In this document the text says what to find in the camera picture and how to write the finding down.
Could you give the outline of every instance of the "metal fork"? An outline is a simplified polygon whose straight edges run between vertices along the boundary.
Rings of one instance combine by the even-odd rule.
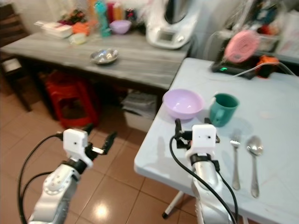
[[[235,161],[234,161],[234,176],[233,176],[233,188],[235,190],[240,189],[240,179],[239,179],[239,172],[238,172],[238,152],[237,149],[240,146],[240,140],[241,140],[241,131],[239,129],[234,130],[230,144],[234,147],[234,155],[235,155]]]

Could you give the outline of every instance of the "light blue table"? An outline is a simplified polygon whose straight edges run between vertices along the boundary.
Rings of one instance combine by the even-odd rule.
[[[229,75],[211,73],[211,64],[209,61],[185,59],[171,86],[171,89],[186,88],[197,92],[206,101],[206,109],[196,118],[183,122],[182,128],[191,130],[192,125],[203,123],[216,92],[236,96],[241,102],[240,106],[225,127],[217,128],[221,142],[216,145],[215,153],[221,173],[231,183],[233,149],[229,136],[235,128],[242,130],[238,154],[241,189],[235,191],[240,215],[261,224],[298,224],[298,77],[274,73],[267,80],[231,78]],[[191,177],[175,163],[169,151],[174,128],[174,119],[162,105],[135,158],[135,171],[192,195]],[[264,154],[257,159],[260,182],[260,197],[257,199],[250,194],[252,159],[245,149],[246,141],[252,135],[258,135],[264,145]],[[174,149],[174,152],[190,167],[183,149]],[[223,198],[232,209],[232,197],[228,190],[223,191]]]

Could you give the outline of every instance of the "wooden chair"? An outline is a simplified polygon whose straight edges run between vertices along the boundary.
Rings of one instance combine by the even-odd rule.
[[[28,35],[21,18],[15,13],[12,4],[0,6],[0,47]],[[0,75],[15,92],[25,109],[31,111],[31,107],[23,97],[17,82],[18,79],[24,77],[18,60],[11,55],[0,52]]]

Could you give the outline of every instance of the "lavender plastic bowl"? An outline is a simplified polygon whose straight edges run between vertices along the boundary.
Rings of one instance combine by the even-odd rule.
[[[167,112],[174,118],[192,119],[204,108],[204,99],[195,92],[170,90],[163,96]]]
[[[111,30],[116,34],[125,34],[129,31],[132,23],[128,20],[116,20],[113,21],[109,26]]]

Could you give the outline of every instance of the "gray wooden table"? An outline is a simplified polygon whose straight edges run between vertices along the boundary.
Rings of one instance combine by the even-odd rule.
[[[107,48],[119,51],[119,59],[115,63],[98,66],[90,62],[91,53]],[[33,78],[52,115],[54,112],[49,96],[36,72],[31,69],[32,63],[156,94],[160,107],[162,96],[170,88],[183,59],[187,57],[188,49],[189,46],[179,50],[155,48],[138,33],[108,38],[92,35],[82,45],[70,45],[67,39],[58,40],[36,33],[1,48],[3,52],[18,58],[24,71]]]

